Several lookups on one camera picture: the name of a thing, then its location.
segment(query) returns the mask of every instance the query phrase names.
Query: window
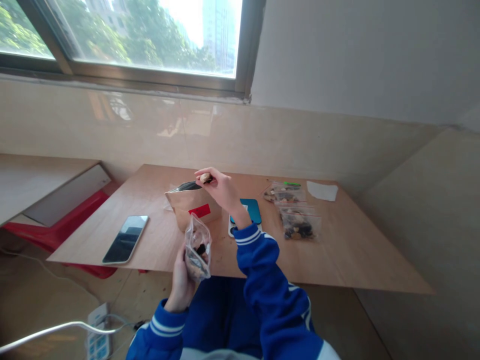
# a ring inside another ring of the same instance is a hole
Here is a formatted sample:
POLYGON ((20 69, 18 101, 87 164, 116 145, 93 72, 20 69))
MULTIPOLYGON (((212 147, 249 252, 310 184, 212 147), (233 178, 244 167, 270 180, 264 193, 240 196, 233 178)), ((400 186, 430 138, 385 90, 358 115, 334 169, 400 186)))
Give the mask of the window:
POLYGON ((15 8, 10 22, 1 21, 8 31, 30 31, 21 32, 29 38, 17 45, 0 37, 0 52, 8 53, 0 54, 0 67, 51 68, 66 81, 248 97, 264 6, 265 0, 0 0, 2 18, 15 8), (49 61, 18 61, 13 54, 49 61))
POLYGON ((54 58, 15 1, 0 1, 0 52, 46 59, 54 58))

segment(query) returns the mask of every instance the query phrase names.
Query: blue tracksuit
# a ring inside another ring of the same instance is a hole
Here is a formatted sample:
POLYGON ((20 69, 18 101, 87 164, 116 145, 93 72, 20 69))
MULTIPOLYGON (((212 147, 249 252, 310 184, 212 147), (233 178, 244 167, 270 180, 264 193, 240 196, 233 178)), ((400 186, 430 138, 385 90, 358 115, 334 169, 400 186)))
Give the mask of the blue tracksuit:
POLYGON ((277 266, 275 239, 255 224, 234 236, 246 280, 202 281, 180 314, 165 311, 162 300, 151 322, 137 331, 127 360, 339 359, 315 334, 307 293, 277 266))

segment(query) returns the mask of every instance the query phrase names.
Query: smartphone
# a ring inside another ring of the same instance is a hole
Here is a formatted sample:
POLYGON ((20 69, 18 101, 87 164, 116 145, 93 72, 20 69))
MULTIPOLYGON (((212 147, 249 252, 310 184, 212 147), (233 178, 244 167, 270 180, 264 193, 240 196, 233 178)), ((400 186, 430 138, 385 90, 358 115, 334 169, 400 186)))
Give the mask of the smartphone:
POLYGON ((149 217, 129 216, 101 261, 102 264, 126 264, 130 261, 149 217))
MULTIPOLYGON (((240 199, 243 207, 248 211, 250 219, 257 225, 262 223, 262 217, 260 216, 259 202, 255 199, 240 199)), ((230 221, 235 224, 234 218, 230 216, 230 221)))

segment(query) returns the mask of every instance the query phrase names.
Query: wooden table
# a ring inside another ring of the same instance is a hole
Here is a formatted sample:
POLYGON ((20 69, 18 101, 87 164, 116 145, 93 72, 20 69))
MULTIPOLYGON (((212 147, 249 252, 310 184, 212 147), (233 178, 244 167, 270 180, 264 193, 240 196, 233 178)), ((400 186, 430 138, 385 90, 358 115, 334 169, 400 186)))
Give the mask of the wooden table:
POLYGON ((0 154, 0 226, 98 160, 0 154))
MULTIPOLYGON (((294 283, 332 285, 412 293, 432 293, 413 266, 375 227, 353 200, 339 187, 336 201, 319 200, 307 193, 307 201, 321 215, 319 242, 285 240, 275 206, 262 198, 267 176, 229 174, 242 198, 257 199, 263 230, 280 247, 278 266, 294 283)), ((150 220, 129 263, 123 268, 171 272, 184 234, 175 215, 164 210, 164 193, 193 180, 194 170, 143 165, 49 258, 50 261, 101 265, 117 232, 130 215, 148 215, 150 220)), ((269 177, 301 183, 306 180, 269 177)), ((335 181, 317 181, 336 184, 335 181)), ((243 277, 237 265, 237 245, 228 236, 228 214, 207 225, 212 235, 211 273, 243 277)))

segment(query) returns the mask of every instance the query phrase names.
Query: white paper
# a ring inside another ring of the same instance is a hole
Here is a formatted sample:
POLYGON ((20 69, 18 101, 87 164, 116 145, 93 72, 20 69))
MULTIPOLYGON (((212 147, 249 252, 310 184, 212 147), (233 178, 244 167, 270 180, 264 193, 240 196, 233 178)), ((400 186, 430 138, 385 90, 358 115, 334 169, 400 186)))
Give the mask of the white paper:
POLYGON ((306 182, 306 187, 314 198, 327 201, 335 201, 339 190, 337 185, 323 185, 311 181, 306 182))

